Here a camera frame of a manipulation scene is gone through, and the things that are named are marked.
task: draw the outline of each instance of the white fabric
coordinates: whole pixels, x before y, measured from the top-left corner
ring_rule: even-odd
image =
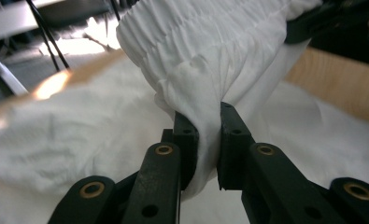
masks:
[[[173,125],[171,119],[153,103],[152,95],[153,90],[140,70],[129,60],[124,60],[102,71],[101,76],[87,86],[70,88],[45,102],[12,108],[4,118],[8,126],[0,130],[0,223],[46,223],[62,199],[62,192],[83,176],[106,175],[119,181],[136,171],[147,147],[160,140],[163,128]],[[48,113],[45,105],[67,110],[53,115],[56,110]],[[351,176],[369,183],[368,123],[356,120],[287,83],[280,83],[254,116],[246,115],[246,105],[235,106],[255,139],[282,148],[312,181],[328,187],[334,178]],[[87,109],[92,113],[85,120],[105,118],[103,123],[107,125],[95,123],[92,126],[85,120],[71,121],[76,120],[76,114],[81,115]],[[23,117],[33,118],[19,125]],[[65,132],[35,132],[43,123],[43,117],[54,117],[50,119],[55,124],[51,131],[58,130],[58,120],[61,120],[65,124]],[[91,129],[90,133],[75,133],[83,128]],[[104,145],[97,149],[88,147],[94,141],[90,137],[108,132],[112,133]],[[71,134],[61,142],[59,150],[35,147],[37,142],[53,146],[53,139],[66,133]],[[38,162],[25,160],[30,151],[37,155]],[[81,163],[92,168],[87,169],[89,172],[86,174],[62,168],[62,163],[56,158],[69,154],[72,156],[63,158],[65,163],[71,164],[74,164],[73,159],[83,154],[93,154],[93,160]],[[12,158],[23,158],[23,161],[12,164]],[[40,178],[45,171],[44,166],[48,166],[52,174],[54,170],[60,173]],[[64,180],[62,176],[72,176],[72,179]],[[46,187],[41,185],[40,188],[35,183],[44,183]],[[240,193],[219,191],[216,179],[210,181],[199,195],[182,204],[180,216],[183,224],[248,223]]]
[[[185,197],[202,190],[216,167],[220,101],[246,100],[248,115],[291,66],[271,68],[286,20],[320,0],[140,1],[118,27],[118,39],[156,90],[156,103],[184,114],[200,134],[197,169]]]
[[[127,31],[126,37],[121,36],[125,39],[121,43],[142,68],[148,82],[154,83],[152,87],[159,93],[158,102],[179,108],[201,131],[203,144],[198,175],[187,195],[203,187],[206,183],[203,177],[208,177],[213,168],[217,153],[213,144],[220,123],[214,118],[220,111],[215,103],[220,100],[234,104],[257,141],[281,147],[311,180],[325,187],[331,179],[345,175],[369,182],[368,123],[349,117],[284,83],[278,85],[263,104],[305,46],[281,45],[284,20],[298,15],[315,2],[264,3],[267,1],[260,0],[245,4],[241,1],[241,7],[227,12],[244,16],[247,10],[250,15],[247,18],[249,33],[231,36],[243,35],[243,39],[223,47],[221,42],[213,42],[218,41],[214,39],[216,36],[223,39],[232,35],[226,34],[226,30],[220,29],[222,27],[217,29],[220,23],[216,23],[206,27],[216,29],[202,31],[211,34],[220,31],[220,35],[207,35],[208,39],[202,38],[205,40],[202,43],[197,42],[197,36],[187,39],[190,42],[186,45],[177,41],[170,45],[172,51],[160,54],[161,61],[155,55],[148,61],[147,57],[144,61],[136,58],[140,55],[136,50],[141,52],[148,43],[138,42],[139,48],[135,49],[135,42],[139,41],[135,34],[157,35],[170,26],[153,26],[167,24],[159,21],[144,23],[140,29],[140,16],[132,14],[138,11],[148,15],[144,6],[150,4],[152,10],[160,9],[159,16],[154,18],[157,21],[162,15],[172,16],[172,12],[162,10],[162,6],[173,5],[167,1],[142,2],[125,16],[120,29],[131,27],[134,30]],[[183,2],[177,1],[179,7],[175,13],[192,13],[194,17],[202,12],[204,17],[194,17],[200,18],[199,21],[212,19],[211,15],[217,17],[217,14],[207,16],[209,9],[217,13],[219,8],[232,6],[231,1],[214,1],[216,7],[209,8],[210,2],[199,1],[194,3],[198,9],[189,10],[194,7]],[[179,18],[167,21],[176,22]],[[243,22],[242,17],[234,18]],[[241,31],[242,27],[227,29]],[[187,47],[192,41],[199,45],[190,51]],[[168,49],[163,44],[150,50],[157,53]],[[144,152],[160,140],[162,129],[172,127],[172,120],[153,103],[155,91],[129,60],[113,64],[101,73],[88,85],[72,87],[47,101],[16,106],[1,118],[7,127],[0,129],[0,223],[47,222],[72,184],[87,175],[105,175],[115,181],[123,179],[139,168]],[[233,223],[233,220],[234,223],[248,223],[237,193],[215,189],[217,185],[213,181],[198,197],[183,203],[181,223]]]

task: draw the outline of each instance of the gathered fabric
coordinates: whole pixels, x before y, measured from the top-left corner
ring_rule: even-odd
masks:
[[[286,20],[320,0],[140,1],[117,36],[129,58],[156,91],[155,102],[173,117],[185,115],[200,134],[195,175],[184,196],[202,190],[219,156],[220,101],[236,105],[251,96],[262,105],[301,50],[269,68],[286,37]]]

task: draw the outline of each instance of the wooden surface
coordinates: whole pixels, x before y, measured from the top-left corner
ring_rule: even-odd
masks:
[[[40,100],[67,86],[87,82],[99,71],[126,57],[116,50],[92,63],[63,71],[42,82],[30,94],[12,97],[0,104],[0,114],[13,105]],[[354,115],[369,120],[369,65],[307,49],[286,80]]]
[[[307,49],[286,80],[349,114],[369,120],[369,65]]]

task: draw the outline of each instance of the brass insert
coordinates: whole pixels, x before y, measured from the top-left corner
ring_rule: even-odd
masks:
[[[275,154],[275,151],[273,148],[271,147],[267,147],[267,146],[259,146],[257,147],[257,150],[263,154],[263,155],[266,155],[266,156],[272,156]]]
[[[173,148],[170,146],[160,146],[155,148],[155,153],[157,153],[158,155],[169,155],[170,153],[173,152]]]
[[[357,199],[369,201],[369,189],[363,187],[362,185],[348,182],[344,185],[344,190]]]
[[[84,185],[79,191],[79,195],[85,199],[91,199],[99,196],[105,190],[105,185],[102,182],[94,181]]]

